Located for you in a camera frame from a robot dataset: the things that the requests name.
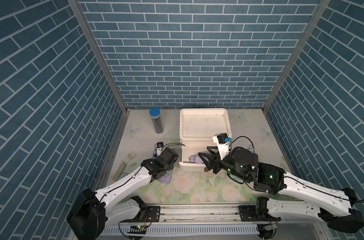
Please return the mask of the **purple umbrella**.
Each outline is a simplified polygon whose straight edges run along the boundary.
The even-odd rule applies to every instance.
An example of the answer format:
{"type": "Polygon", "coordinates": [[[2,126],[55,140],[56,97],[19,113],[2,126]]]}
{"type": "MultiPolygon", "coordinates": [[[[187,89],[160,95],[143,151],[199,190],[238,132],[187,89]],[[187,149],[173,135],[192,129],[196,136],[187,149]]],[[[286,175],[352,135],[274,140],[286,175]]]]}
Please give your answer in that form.
{"type": "Polygon", "coordinates": [[[170,184],[172,180],[172,175],[173,175],[173,170],[168,170],[160,179],[158,179],[158,181],[163,184],[170,184]]]}
{"type": "Polygon", "coordinates": [[[204,164],[203,159],[199,155],[192,155],[189,157],[189,161],[192,164],[204,164]]]}

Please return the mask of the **white drawer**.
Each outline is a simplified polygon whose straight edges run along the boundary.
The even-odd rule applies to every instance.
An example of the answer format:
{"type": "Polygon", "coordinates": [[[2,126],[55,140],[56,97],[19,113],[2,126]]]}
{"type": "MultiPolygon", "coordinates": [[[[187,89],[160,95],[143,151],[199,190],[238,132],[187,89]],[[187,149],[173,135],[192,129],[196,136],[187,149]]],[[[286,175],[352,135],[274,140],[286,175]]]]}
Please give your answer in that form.
{"type": "Polygon", "coordinates": [[[230,142],[217,140],[185,141],[182,146],[180,168],[190,172],[213,172],[223,169],[223,159],[230,154],[230,142]]]}

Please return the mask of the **green umbrella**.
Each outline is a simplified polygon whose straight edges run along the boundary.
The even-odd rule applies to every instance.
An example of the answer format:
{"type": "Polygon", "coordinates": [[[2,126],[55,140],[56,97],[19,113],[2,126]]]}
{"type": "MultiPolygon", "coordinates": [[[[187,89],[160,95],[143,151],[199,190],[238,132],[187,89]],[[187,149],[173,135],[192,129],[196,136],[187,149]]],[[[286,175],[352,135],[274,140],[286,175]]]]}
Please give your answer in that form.
{"type": "Polygon", "coordinates": [[[113,180],[115,182],[117,182],[119,179],[126,176],[126,172],[125,172],[126,168],[127,168],[127,163],[126,162],[121,162],[118,169],[117,169],[117,171],[113,175],[113,180]]]}

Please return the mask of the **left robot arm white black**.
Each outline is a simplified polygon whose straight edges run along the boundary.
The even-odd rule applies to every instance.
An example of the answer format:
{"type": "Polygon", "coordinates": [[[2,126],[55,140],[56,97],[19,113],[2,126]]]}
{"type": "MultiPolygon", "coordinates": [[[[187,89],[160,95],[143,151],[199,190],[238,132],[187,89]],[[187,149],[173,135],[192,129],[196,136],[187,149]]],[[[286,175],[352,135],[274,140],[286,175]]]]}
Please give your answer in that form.
{"type": "Polygon", "coordinates": [[[173,170],[177,159],[177,152],[166,148],[156,158],[144,160],[119,181],[96,191],[81,192],[66,218],[77,239],[95,240],[112,224],[136,217],[142,219],[147,205],[140,197],[134,196],[127,202],[122,200],[173,170]]]}

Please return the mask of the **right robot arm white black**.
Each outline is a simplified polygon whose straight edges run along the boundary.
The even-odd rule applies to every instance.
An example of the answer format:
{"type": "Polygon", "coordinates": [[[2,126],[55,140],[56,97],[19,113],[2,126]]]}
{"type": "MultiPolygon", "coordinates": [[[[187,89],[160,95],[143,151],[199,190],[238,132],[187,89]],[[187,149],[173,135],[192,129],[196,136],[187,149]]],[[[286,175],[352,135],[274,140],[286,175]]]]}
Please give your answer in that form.
{"type": "Polygon", "coordinates": [[[325,222],[332,230],[348,234],[364,227],[363,214],[353,208],[360,202],[353,189],[334,190],[305,181],[280,167],[260,163],[256,153],[243,147],[232,151],[209,147],[208,152],[198,156],[214,174],[224,170],[238,184],[252,183],[255,192],[299,199],[297,203],[289,203],[259,197],[256,214],[265,221],[284,217],[314,219],[325,222]]]}

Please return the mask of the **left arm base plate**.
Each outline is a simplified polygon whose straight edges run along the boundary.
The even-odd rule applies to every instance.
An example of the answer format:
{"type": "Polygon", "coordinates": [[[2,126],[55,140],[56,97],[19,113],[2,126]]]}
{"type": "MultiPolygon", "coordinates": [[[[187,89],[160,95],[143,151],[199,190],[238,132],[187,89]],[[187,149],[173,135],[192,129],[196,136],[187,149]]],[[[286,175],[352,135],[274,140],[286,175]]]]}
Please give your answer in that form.
{"type": "Polygon", "coordinates": [[[160,218],[160,206],[148,206],[146,209],[141,209],[139,213],[130,220],[124,220],[123,223],[158,223],[160,218]]]}

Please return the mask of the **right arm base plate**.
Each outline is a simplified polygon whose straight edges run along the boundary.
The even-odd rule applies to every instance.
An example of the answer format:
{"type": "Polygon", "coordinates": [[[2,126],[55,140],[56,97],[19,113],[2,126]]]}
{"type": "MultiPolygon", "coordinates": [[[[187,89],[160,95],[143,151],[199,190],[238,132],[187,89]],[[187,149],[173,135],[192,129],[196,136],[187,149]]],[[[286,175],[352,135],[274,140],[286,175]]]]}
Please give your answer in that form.
{"type": "Polygon", "coordinates": [[[257,210],[256,206],[243,205],[239,206],[240,218],[242,222],[280,222],[281,218],[271,216],[267,209],[261,212],[257,210]]]}

